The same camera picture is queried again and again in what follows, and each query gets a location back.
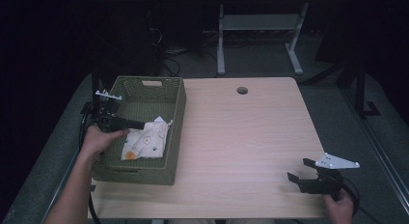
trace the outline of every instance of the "human arm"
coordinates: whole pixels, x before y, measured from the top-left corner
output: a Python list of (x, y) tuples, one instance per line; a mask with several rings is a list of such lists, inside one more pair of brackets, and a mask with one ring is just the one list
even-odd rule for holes
[(341, 189), (339, 197), (338, 201), (334, 201), (331, 195), (326, 194), (322, 196), (328, 211), (328, 218), (333, 224), (351, 224), (354, 210), (352, 198), (343, 189)]
[(126, 136), (128, 129), (104, 133), (90, 126), (67, 184), (44, 223), (86, 223), (91, 190), (91, 173), (94, 162), (117, 138)]

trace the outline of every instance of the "plastic storage basket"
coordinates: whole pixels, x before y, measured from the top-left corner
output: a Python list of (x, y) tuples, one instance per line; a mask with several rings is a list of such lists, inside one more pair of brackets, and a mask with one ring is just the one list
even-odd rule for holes
[(122, 96), (118, 117), (152, 122), (161, 116), (173, 120), (162, 158), (121, 161), (126, 138), (116, 140), (93, 167), (93, 178), (103, 182), (132, 182), (172, 185), (177, 171), (180, 133), (186, 93), (181, 78), (119, 76), (111, 95)]

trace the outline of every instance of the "table surface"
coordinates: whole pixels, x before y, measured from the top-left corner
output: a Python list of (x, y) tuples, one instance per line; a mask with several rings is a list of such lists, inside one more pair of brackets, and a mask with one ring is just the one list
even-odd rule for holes
[[(302, 158), (324, 151), (292, 78), (184, 79), (186, 108), (174, 185), (96, 182), (101, 218), (315, 218), (319, 195)], [(238, 87), (246, 87), (240, 95)]]

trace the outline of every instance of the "hand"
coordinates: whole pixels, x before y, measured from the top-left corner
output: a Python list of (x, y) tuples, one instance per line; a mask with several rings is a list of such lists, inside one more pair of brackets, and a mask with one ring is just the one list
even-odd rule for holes
[(352, 223), (352, 213), (354, 203), (351, 196), (341, 189), (340, 200), (334, 201), (331, 195), (323, 195), (325, 206), (328, 211), (328, 217), (333, 224), (350, 224)]
[(80, 154), (87, 158), (91, 157), (95, 162), (115, 139), (126, 136), (128, 133), (129, 129), (104, 133), (96, 125), (90, 126), (87, 129)]

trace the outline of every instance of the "black cable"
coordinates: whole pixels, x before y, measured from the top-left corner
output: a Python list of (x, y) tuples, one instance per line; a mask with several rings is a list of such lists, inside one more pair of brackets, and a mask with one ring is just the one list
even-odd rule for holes
[(375, 222), (376, 224), (382, 224), (382, 222), (380, 222), (376, 217), (374, 217), (372, 214), (370, 214), (367, 210), (365, 210), (364, 208), (362, 208), (360, 206), (360, 200), (361, 200), (361, 196), (359, 194), (358, 188), (355, 185), (355, 183), (352, 182), (352, 180), (346, 178), (346, 177), (342, 177), (345, 181), (349, 182), (354, 190), (355, 193), (348, 187), (346, 186), (346, 184), (344, 183), (340, 183), (338, 182), (336, 179), (325, 175), (326, 178), (330, 179), (331, 181), (336, 182), (337, 184), (339, 184), (341, 186), (341, 188), (343, 188), (343, 190), (345, 190), (351, 197), (354, 203), (354, 211), (353, 211), (353, 215), (355, 215), (355, 213), (360, 210), (361, 212), (363, 212), (364, 214), (366, 214), (373, 222)]
[(165, 62), (163, 62), (163, 67), (165, 68), (165, 70), (169, 73), (170, 77), (178, 77), (178, 74), (180, 73), (180, 63), (177, 62), (174, 59), (170, 59), (170, 58), (164, 58), (163, 60), (168, 60), (171, 62), (174, 62), (177, 65), (177, 72), (173, 72), (168, 65), (166, 65)]
[(297, 220), (297, 219), (292, 219), (293, 222), (298, 223), (298, 224), (304, 224), (304, 222)]
[(363, 209), (362, 207), (359, 207), (359, 210), (366, 214), (373, 222), (377, 224), (382, 224), (376, 217), (374, 217), (372, 214), (370, 214), (367, 210)]
[[(81, 152), (82, 145), (85, 139), (88, 116), (90, 115), (90, 111), (93, 109), (93, 106), (94, 106), (94, 103), (91, 102), (90, 105), (85, 110), (84, 115), (82, 116), (81, 125), (79, 129), (79, 147), (78, 148), (80, 152)], [(94, 223), (100, 224), (99, 218), (97, 217), (95, 209), (94, 209), (94, 203), (93, 203), (93, 198), (91, 196), (91, 192), (90, 192), (90, 198), (88, 199), (88, 208), (90, 209), (91, 217), (93, 218)]]

